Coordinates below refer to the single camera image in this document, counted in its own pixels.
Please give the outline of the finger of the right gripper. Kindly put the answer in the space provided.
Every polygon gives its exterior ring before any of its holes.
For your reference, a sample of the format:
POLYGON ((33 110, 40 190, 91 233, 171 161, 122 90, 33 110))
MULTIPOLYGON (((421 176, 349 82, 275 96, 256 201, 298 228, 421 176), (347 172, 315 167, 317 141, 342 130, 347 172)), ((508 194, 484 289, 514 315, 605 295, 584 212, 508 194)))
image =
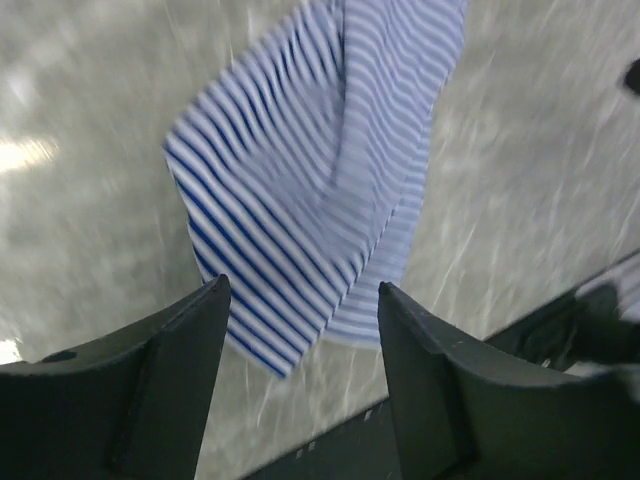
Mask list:
POLYGON ((622 88, 634 95, 640 97, 640 59, 631 62, 621 80, 622 88))

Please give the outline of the striped tank top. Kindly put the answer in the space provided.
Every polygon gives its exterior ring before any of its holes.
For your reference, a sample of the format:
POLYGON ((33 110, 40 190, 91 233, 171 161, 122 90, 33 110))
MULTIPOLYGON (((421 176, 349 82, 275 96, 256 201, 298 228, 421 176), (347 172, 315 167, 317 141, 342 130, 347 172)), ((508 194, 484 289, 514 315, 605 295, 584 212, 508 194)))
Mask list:
POLYGON ((227 342, 287 377, 320 338, 375 349, 424 199, 432 111, 463 1, 307 1, 176 119, 166 163, 227 342))

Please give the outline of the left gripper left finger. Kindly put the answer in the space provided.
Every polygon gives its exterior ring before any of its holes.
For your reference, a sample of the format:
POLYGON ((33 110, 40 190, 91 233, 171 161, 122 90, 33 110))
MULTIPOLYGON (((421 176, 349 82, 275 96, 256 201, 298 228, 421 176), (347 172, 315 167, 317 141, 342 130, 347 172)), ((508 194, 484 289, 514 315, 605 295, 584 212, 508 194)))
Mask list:
POLYGON ((106 336, 1 368, 5 479, 191 479, 230 310, 225 276, 106 336))

